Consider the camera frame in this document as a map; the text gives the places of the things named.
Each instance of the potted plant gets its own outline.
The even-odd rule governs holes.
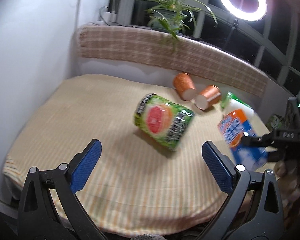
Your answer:
[[[155,5],[152,8],[146,10],[150,14],[150,21],[148,23],[148,26],[152,26],[154,29],[158,29],[158,28],[164,29],[172,36],[173,41],[178,40],[177,33],[180,30],[182,30],[182,32],[184,33],[185,28],[190,29],[189,26],[186,25],[184,22],[184,20],[188,16],[183,12],[188,11],[190,13],[190,20],[188,22],[191,22],[193,20],[194,26],[196,26],[193,10],[202,11],[201,8],[187,5],[186,1],[189,0],[145,0],[145,1],[158,3],[158,5]],[[204,3],[198,0],[192,0],[192,1],[196,1],[197,3],[204,5],[212,15],[216,25],[218,24],[216,16],[208,6],[206,6]]]

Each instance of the paper cup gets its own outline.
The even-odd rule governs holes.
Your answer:
[[[191,101],[196,94],[193,81],[187,73],[176,75],[173,79],[173,86],[176,88],[179,96],[185,101]]]
[[[197,95],[195,99],[195,105],[201,109],[208,109],[213,104],[218,103],[221,100],[221,91],[214,85],[208,85],[204,90]]]

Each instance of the blue gripper pad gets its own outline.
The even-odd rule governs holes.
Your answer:
[[[101,156],[101,151],[101,142],[96,140],[72,173],[70,188],[73,194],[83,189]]]
[[[205,142],[202,145],[202,157],[220,190],[230,194],[233,190],[233,181],[235,178],[234,164],[227,156],[222,155],[211,141]]]

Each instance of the ring light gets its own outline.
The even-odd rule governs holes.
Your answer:
[[[258,21],[261,20],[267,13],[266,0],[258,0],[258,9],[253,13],[244,12],[236,8],[230,0],[221,0],[226,9],[231,12],[235,17],[247,20],[247,21]]]

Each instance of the yellow striped tablecloth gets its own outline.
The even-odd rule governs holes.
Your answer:
[[[148,93],[196,113],[175,152],[133,125],[137,104]],[[211,140],[232,158],[217,128],[221,118],[219,105],[200,111],[170,88],[106,75],[78,76],[64,81],[31,117],[3,173],[22,187],[32,166],[55,169],[96,138],[102,143],[101,158],[77,192],[94,223],[128,237],[180,232],[211,219],[226,198],[201,155],[202,144]],[[251,124],[259,135],[268,132],[257,116]],[[51,194],[66,218],[56,192]]]

